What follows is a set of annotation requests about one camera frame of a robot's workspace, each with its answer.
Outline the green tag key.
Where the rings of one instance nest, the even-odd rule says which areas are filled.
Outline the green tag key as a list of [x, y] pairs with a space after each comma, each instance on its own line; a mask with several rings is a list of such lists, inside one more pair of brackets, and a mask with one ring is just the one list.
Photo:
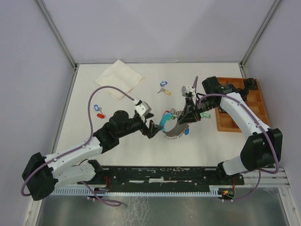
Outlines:
[[211, 115], [209, 113], [202, 113], [201, 116], [203, 118], [211, 118]]

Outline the blue handled key organiser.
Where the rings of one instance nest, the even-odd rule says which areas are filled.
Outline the blue handled key organiser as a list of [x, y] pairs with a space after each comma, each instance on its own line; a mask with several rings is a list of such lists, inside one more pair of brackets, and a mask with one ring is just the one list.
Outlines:
[[[183, 115], [183, 110], [178, 110], [179, 117]], [[163, 115], [160, 120], [160, 125], [163, 126], [161, 132], [163, 133], [163, 137], [168, 140], [175, 140], [180, 138], [183, 135], [188, 135], [190, 133], [189, 124], [178, 124], [177, 120], [168, 120], [167, 115]]]

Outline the red tag key bunch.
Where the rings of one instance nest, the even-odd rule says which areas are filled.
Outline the red tag key bunch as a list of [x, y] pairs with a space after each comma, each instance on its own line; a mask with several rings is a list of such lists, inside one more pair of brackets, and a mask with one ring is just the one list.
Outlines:
[[171, 108], [170, 110], [167, 110], [164, 112], [164, 116], [167, 115], [168, 120], [175, 120], [179, 117], [178, 110]]

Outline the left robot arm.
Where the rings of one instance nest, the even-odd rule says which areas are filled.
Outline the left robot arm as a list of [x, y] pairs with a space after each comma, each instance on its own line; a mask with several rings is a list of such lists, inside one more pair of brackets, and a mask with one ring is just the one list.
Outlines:
[[22, 189], [27, 188], [29, 193], [21, 192], [22, 196], [31, 196], [39, 201], [49, 196], [55, 188], [64, 186], [65, 179], [75, 181], [75, 176], [80, 181], [91, 180], [98, 184], [103, 181], [104, 172], [101, 169], [89, 166], [88, 170], [82, 170], [75, 164], [85, 158], [103, 154], [117, 145], [122, 137], [140, 131], [149, 139], [153, 138], [163, 126], [157, 125], [151, 120], [152, 113], [141, 118], [135, 113], [130, 118], [123, 110], [116, 111], [102, 128], [93, 132], [83, 144], [68, 150], [43, 156], [41, 153], [32, 155], [22, 173], [24, 184]]

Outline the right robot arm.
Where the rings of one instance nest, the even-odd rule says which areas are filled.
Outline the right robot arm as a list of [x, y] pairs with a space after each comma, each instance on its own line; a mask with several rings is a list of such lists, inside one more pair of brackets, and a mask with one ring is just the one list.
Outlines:
[[277, 174], [281, 160], [283, 134], [279, 129], [271, 129], [259, 119], [243, 100], [241, 91], [232, 84], [222, 85], [217, 77], [202, 81], [205, 95], [198, 98], [197, 82], [183, 86], [185, 97], [184, 113], [177, 120], [177, 126], [200, 121], [201, 113], [221, 108], [230, 115], [246, 138], [240, 154], [217, 166], [216, 180], [227, 184], [233, 175], [259, 170]]

